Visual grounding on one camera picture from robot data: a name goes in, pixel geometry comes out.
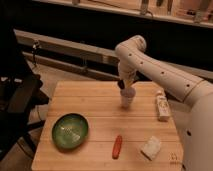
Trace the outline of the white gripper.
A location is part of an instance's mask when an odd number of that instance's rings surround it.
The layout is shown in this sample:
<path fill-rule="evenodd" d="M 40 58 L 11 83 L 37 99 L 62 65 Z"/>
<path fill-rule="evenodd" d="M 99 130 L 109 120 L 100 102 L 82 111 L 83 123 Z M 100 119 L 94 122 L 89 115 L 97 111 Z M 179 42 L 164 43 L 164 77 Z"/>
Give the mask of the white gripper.
<path fill-rule="evenodd" d="M 131 87 L 135 82 L 138 81 L 136 76 L 136 70 L 132 69 L 128 65 L 123 63 L 118 64 L 119 81 L 117 85 L 120 89 Z"/>

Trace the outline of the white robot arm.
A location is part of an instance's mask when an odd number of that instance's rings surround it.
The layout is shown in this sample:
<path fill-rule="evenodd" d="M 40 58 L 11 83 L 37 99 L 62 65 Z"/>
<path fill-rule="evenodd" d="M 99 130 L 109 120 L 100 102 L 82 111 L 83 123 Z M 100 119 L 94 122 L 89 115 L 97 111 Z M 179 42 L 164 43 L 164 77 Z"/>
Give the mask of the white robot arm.
<path fill-rule="evenodd" d="M 184 148 L 184 171 L 213 171 L 213 83 L 145 54 L 145 39 L 136 35 L 115 47 L 118 86 L 126 89 L 139 71 L 191 108 Z"/>

